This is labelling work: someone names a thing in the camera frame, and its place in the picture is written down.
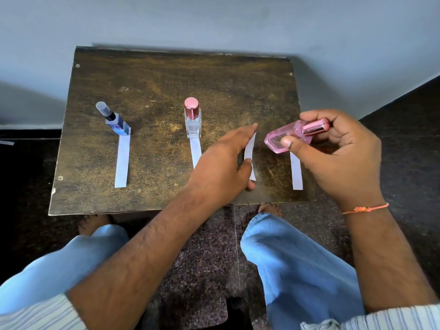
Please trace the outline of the person's left forearm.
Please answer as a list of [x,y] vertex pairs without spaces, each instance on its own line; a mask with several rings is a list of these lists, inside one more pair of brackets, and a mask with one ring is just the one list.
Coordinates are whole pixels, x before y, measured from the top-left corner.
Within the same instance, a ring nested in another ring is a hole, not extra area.
[[221,180],[192,176],[146,227],[68,292],[88,330],[133,330],[188,239],[222,206]]

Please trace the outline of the person's right forearm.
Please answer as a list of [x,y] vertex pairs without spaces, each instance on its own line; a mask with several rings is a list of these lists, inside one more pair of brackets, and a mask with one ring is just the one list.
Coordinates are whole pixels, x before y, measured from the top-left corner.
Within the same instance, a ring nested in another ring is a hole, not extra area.
[[366,311],[440,303],[388,206],[342,209]]

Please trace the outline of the person's right foot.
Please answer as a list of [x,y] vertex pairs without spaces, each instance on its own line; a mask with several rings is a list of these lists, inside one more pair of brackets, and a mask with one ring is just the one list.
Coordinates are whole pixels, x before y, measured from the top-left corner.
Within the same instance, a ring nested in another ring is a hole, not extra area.
[[258,214],[268,213],[277,217],[282,217],[282,212],[278,204],[264,203],[258,209]]

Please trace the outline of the clear perfume bottle pink cap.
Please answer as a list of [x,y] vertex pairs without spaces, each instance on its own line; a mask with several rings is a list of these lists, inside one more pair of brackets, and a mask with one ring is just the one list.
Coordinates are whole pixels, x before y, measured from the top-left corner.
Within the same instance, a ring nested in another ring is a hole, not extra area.
[[188,138],[201,137],[201,109],[199,102],[194,97],[186,98],[184,101],[185,126]]

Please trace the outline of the person's foot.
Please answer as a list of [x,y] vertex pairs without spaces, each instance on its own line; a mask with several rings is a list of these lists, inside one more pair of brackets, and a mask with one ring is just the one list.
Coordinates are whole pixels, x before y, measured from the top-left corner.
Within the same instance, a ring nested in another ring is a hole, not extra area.
[[100,227],[111,224],[108,214],[86,215],[78,223],[78,233],[82,236],[92,236]]
[[268,213],[277,217],[282,217],[282,212],[278,204],[264,203],[258,209],[258,214]]

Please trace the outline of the person's striped shirt sleeve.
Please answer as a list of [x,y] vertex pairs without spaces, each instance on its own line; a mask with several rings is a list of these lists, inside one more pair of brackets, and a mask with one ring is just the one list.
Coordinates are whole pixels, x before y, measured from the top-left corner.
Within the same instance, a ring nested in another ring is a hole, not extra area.
[[88,330],[64,294],[0,315],[0,330]]
[[333,319],[303,322],[300,330],[440,330],[440,303],[378,311],[341,323]]

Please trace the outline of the person's right striped shirt sleeve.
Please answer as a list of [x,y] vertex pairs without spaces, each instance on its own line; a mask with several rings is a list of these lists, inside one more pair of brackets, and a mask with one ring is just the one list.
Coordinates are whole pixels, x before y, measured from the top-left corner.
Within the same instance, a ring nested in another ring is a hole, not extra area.
[[440,330],[440,303],[378,311],[341,323],[333,319],[303,322],[300,330]]

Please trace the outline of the person's leg blue jeans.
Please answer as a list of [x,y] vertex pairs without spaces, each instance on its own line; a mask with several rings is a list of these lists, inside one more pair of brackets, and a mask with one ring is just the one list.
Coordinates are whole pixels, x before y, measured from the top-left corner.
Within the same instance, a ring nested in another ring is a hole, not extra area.
[[78,235],[44,255],[0,286],[0,315],[66,293],[129,241],[126,230],[107,224],[91,236]]
[[256,215],[240,246],[257,266],[272,330],[338,329],[366,314],[354,267],[282,218]]

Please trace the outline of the person's right leg blue jeans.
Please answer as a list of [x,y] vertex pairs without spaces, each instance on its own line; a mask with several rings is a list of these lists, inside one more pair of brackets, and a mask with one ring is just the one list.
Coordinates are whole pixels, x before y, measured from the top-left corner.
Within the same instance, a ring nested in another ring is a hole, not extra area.
[[366,314],[354,267],[282,218],[256,215],[240,246],[257,266],[272,330],[338,329]]

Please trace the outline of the person's left hand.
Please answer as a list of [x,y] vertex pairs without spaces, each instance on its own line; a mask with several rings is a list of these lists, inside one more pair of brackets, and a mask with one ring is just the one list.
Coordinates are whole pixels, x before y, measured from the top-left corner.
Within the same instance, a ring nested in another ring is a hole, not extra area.
[[238,158],[256,130],[256,123],[231,130],[202,154],[188,182],[198,204],[217,210],[244,191],[237,179]]

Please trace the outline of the person's left foot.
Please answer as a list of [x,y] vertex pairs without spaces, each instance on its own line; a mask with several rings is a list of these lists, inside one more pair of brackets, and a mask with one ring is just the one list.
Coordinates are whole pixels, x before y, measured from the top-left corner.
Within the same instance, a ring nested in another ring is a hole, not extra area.
[[92,236],[100,227],[111,224],[108,214],[86,215],[78,223],[78,233],[82,236]]

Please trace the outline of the person's left striped shirt sleeve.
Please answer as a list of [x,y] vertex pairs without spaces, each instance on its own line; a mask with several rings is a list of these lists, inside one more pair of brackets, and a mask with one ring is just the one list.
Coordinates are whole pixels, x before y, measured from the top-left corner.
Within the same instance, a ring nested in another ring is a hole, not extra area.
[[0,315],[0,330],[88,330],[64,294]]

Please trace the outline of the blue perfume bottle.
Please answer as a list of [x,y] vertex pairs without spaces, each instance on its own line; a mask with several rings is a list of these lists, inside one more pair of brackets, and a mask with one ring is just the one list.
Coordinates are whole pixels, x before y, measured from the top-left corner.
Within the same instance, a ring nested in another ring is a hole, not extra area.
[[96,103],[96,109],[104,116],[106,124],[118,135],[130,135],[130,127],[123,120],[122,116],[113,112],[105,102],[99,101]]

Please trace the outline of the white paper strip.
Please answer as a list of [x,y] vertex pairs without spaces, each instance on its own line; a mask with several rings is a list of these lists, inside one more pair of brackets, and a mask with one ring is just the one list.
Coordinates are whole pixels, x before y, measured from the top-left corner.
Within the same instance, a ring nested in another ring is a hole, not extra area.
[[129,153],[130,153],[131,128],[128,135],[120,135],[118,142],[118,155],[115,171],[115,188],[127,186],[129,172]]
[[195,167],[196,167],[196,165],[202,155],[200,138],[197,136],[190,137],[189,142],[190,142],[190,152],[191,152],[191,158],[192,158],[192,165],[193,165],[193,168],[195,169]]
[[300,160],[291,152],[289,155],[293,190],[303,190],[303,178]]
[[[246,147],[244,149],[244,160],[250,159],[253,162],[252,157],[253,157],[253,148],[254,148],[255,138],[256,138],[256,132],[253,134],[252,138],[250,138],[248,144],[246,145]],[[252,171],[251,171],[251,175],[250,175],[250,180],[253,182],[256,181],[253,166],[252,166]]]

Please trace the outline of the person's right hand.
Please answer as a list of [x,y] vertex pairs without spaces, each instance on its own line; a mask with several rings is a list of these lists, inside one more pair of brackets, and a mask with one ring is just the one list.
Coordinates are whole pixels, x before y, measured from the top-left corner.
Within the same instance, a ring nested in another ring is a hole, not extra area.
[[310,144],[322,153],[317,171],[308,169],[317,184],[335,200],[341,212],[343,208],[388,204],[380,186],[380,139],[342,111],[310,110],[300,114],[300,119],[307,122],[322,118],[332,126],[328,132],[315,135]]

